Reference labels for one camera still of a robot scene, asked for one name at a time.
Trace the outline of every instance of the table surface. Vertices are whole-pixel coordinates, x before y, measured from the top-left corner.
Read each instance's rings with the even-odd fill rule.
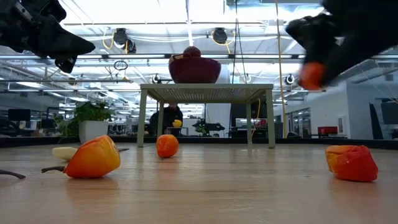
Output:
[[[57,146],[1,149],[0,169],[27,176],[0,175],[1,223],[397,223],[398,151],[372,150],[379,178],[357,183],[333,178],[322,145],[181,144],[164,160],[118,146],[131,149],[103,179],[41,174],[66,165]]]
[[[273,84],[142,84],[141,90],[164,102],[247,103],[272,90]]]

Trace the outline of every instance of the pepper stem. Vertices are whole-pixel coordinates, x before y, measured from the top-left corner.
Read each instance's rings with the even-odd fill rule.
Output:
[[[17,174],[11,171],[6,171],[6,170],[0,170],[0,174],[6,174],[6,175],[13,175],[14,177],[17,177],[18,179],[25,179],[26,176],[22,174]]]
[[[42,169],[42,174],[45,173],[45,172],[47,172],[47,171],[50,171],[50,170],[57,170],[57,171],[63,172],[64,169],[65,169],[64,166],[43,168],[43,169]]]

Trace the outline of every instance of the potted plant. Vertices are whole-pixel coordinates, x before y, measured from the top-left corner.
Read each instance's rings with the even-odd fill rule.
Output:
[[[108,133],[108,120],[114,113],[105,102],[85,102],[77,105],[73,114],[69,121],[55,120],[58,131],[66,137],[79,136],[80,142],[85,143]]]

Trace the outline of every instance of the person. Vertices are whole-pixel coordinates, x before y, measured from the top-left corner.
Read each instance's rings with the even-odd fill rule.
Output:
[[[162,134],[173,134],[174,136],[180,136],[180,129],[170,129],[166,132],[168,127],[173,127],[173,122],[177,119],[182,122],[183,114],[176,103],[170,103],[168,107],[164,108],[163,113],[163,130]],[[149,120],[150,135],[155,136],[157,134],[157,121],[159,118],[159,112],[154,113]]]
[[[395,0],[323,0],[327,12],[289,23],[286,32],[305,50],[298,84],[329,85],[347,69],[398,45]],[[337,37],[343,37],[341,45]]]

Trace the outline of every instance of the ceiling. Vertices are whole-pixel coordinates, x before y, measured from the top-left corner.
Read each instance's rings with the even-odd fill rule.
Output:
[[[190,43],[198,47],[202,54],[226,55],[256,54],[278,55],[279,41],[277,38],[277,14],[274,1],[240,0],[238,1],[238,20],[240,38],[234,42],[236,29],[236,8],[230,0],[59,0],[67,12],[67,18],[62,21],[62,27],[95,44],[92,55],[124,54],[121,49],[109,46],[112,43],[112,33],[116,28],[126,28],[127,34],[137,47],[137,54],[180,54]],[[284,26],[293,19],[303,16],[314,16],[323,10],[317,0],[279,0],[279,30],[280,50],[282,54],[303,54],[304,50],[285,32]],[[229,35],[228,46],[217,45],[211,38],[215,27],[222,27]],[[0,55],[18,55],[7,47],[0,46]],[[133,89],[138,90],[141,83],[151,83],[155,74],[170,78],[168,59],[140,58],[128,59],[128,69],[124,72],[114,71],[116,60],[79,59],[71,74],[60,72],[51,60],[1,59],[0,66],[5,71],[0,77],[12,79],[43,79],[48,80],[114,80],[126,77],[129,83],[79,83],[71,86],[68,83],[42,83],[44,88],[77,89]],[[221,63],[229,65],[232,71],[232,60],[222,59]],[[300,60],[282,61],[282,78],[288,74],[296,74],[300,68]],[[243,71],[241,61],[236,61],[238,70]],[[248,83],[273,83],[279,89],[278,57],[272,60],[244,61],[244,69],[249,75]],[[13,88],[27,88],[13,84]],[[117,97],[105,96],[117,103],[139,102],[138,93],[115,93]],[[306,93],[295,95],[300,99]],[[68,93],[58,93],[60,100]],[[201,111],[203,107],[190,108],[192,113]]]

